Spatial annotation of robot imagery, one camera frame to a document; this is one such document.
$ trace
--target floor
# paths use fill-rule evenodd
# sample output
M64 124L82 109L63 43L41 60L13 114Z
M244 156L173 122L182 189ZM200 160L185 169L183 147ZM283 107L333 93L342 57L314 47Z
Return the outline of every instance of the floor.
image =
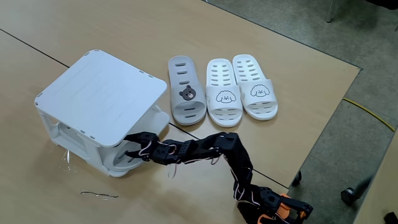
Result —
M363 68L346 93L398 125L398 10L365 0L207 0L210 4ZM352 223L361 200L347 207L340 192L379 167L393 132L362 109L342 101L302 166L289 195L314 206L306 223Z

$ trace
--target slipper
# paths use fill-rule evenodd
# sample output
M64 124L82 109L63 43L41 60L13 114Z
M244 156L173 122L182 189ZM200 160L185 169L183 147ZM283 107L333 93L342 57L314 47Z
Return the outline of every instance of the slipper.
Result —
M241 93L229 60L213 59L207 65L206 100L209 115L217 125L230 128L241 120Z
M266 79L256 59L252 55L237 55L233 67L246 112L260 121L272 119L278 111L278 102L271 80Z
M206 100L192 60L187 56L171 58L169 76L175 120L181 125L199 122L206 114Z

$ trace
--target yellow cable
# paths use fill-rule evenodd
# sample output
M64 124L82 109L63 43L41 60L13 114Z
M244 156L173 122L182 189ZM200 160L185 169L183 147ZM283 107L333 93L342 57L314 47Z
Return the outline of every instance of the yellow cable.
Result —
M379 121L383 122L383 124L385 124L387 127L389 127L389 129L391 129L391 131L395 132L396 130L387 122L385 122L383 119L381 119L381 117L379 117L378 115L376 115L375 113L373 113L372 111L369 111L368 109L366 109L364 106L360 105L359 103L352 101L350 99L347 98L343 98L343 100L354 104L355 106L361 108L362 110L365 110L366 112L368 112L369 114L371 114L372 116L374 116L375 118L377 118Z

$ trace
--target dog face print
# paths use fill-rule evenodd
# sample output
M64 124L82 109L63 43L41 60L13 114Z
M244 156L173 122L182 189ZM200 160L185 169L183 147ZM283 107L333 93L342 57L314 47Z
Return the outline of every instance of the dog face print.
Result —
M216 101L221 103L230 103L232 101L236 101L236 97L231 91L223 90L217 95Z
M197 95L196 91L191 88L190 85L187 85L186 89L180 92L180 96L184 98L184 100L190 101L194 99L194 97Z
M263 97L269 94L269 89L265 85L255 85L250 91L250 95Z

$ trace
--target white plastic box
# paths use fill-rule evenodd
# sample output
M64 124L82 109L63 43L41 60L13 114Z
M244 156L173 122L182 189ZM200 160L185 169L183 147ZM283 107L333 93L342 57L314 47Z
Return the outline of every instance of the white plastic box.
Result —
M101 50L91 50L35 99L51 140L113 177L142 164L123 156L140 145L128 134L169 123L156 101L167 84Z

